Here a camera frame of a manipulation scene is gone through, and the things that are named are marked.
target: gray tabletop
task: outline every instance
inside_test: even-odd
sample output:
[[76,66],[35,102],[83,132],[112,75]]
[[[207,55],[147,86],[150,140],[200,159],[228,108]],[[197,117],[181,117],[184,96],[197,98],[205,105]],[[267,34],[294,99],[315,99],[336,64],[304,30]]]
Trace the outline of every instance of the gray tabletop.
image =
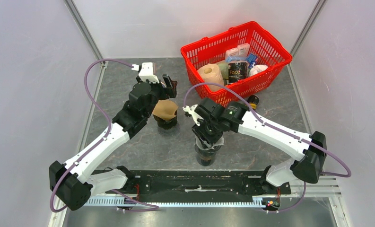
[[[194,151],[192,118],[184,116],[181,109],[183,97],[191,87],[182,58],[126,59],[133,64],[155,62],[157,75],[168,74],[177,80],[178,95],[171,99],[179,106],[178,125],[169,130],[157,126],[151,117],[147,125],[130,141],[114,151],[100,166],[126,166],[129,169],[250,169],[263,170],[289,158],[279,149],[256,138],[224,133],[225,145],[218,151],[214,163],[204,167],[198,164]],[[128,94],[136,83],[137,74],[130,68],[110,62],[105,71],[98,95],[98,103],[113,117],[128,100]],[[305,131],[303,118],[286,69],[278,75],[271,86],[256,94],[260,98],[257,112],[262,116],[297,131]],[[190,93],[187,105],[200,102],[198,94]],[[87,136],[87,143],[95,139],[106,127],[106,120],[96,109]]]

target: wall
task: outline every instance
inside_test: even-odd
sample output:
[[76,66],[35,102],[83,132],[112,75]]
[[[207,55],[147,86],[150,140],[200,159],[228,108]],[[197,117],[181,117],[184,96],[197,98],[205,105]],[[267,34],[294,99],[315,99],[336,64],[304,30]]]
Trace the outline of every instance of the wall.
[[375,226],[375,1],[328,1],[292,65],[312,129],[353,171],[339,178],[353,226]]
[[63,1],[0,1],[0,226],[47,226],[48,167],[76,153],[94,60]]
[[104,57],[181,57],[180,48],[257,21],[291,50],[317,0],[74,0]]

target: gray floor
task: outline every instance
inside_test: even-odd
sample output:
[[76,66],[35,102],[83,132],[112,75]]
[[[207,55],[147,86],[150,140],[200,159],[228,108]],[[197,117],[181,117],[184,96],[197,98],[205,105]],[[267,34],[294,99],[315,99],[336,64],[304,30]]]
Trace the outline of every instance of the gray floor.
[[[181,109],[183,97],[191,84],[182,58],[130,59],[133,64],[152,61],[157,64],[157,75],[169,74],[178,81],[178,95],[172,101],[179,105],[178,125],[170,130],[158,128],[151,117],[147,125],[134,138],[118,148],[100,166],[126,166],[129,169],[251,169],[263,170],[289,158],[279,149],[258,139],[224,133],[225,145],[218,151],[215,162],[203,167],[196,161],[192,118],[184,116]],[[110,62],[99,91],[98,103],[112,117],[128,100],[137,74],[130,68]],[[297,131],[305,131],[303,118],[292,87],[288,71],[284,69],[269,88],[256,94],[260,98],[258,113]],[[187,105],[198,104],[200,98],[191,92]],[[106,127],[105,118],[96,110],[93,115],[87,142],[94,140]]]
[[[278,164],[288,155],[255,138],[224,133],[225,145],[218,151],[215,162],[209,167],[200,166],[194,151],[193,120],[181,110],[183,97],[191,86],[183,59],[129,59],[141,64],[152,61],[157,64],[157,75],[169,74],[178,81],[178,96],[173,101],[179,105],[178,126],[165,131],[150,118],[147,126],[134,138],[117,149],[99,169],[124,165],[129,169],[250,169],[263,170]],[[113,117],[128,99],[137,74],[129,68],[110,62],[105,71],[98,103]],[[256,94],[260,98],[258,113],[297,131],[305,131],[297,99],[288,71],[284,69],[266,90]],[[188,105],[197,104],[198,95],[193,92]],[[87,142],[90,143],[106,127],[105,118],[94,112]],[[282,198],[282,208],[289,207],[296,199]],[[82,207],[68,212],[64,226],[198,226],[198,227],[333,227],[336,226],[328,198],[306,198],[297,208],[280,214],[266,214],[251,208],[162,208],[160,211],[123,214],[112,207]]]

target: red basket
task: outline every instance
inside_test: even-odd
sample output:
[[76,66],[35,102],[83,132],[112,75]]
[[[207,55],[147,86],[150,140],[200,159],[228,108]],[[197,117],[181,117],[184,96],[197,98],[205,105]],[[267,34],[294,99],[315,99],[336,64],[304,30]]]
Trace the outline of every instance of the red basket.
[[[258,56],[257,64],[265,64],[268,68],[254,76],[227,85],[228,88],[242,97],[247,97],[266,89],[282,68],[293,59],[292,55],[282,47],[275,37],[256,22],[250,21],[231,27],[228,31],[211,38],[204,37],[180,49],[186,62],[191,84],[195,85],[204,82],[197,69],[206,64],[224,60],[226,50],[244,43],[250,44],[249,53]],[[225,89],[213,92],[207,85],[197,87],[196,91],[201,98],[208,97],[222,105],[227,105],[230,101],[237,100],[237,97]]]

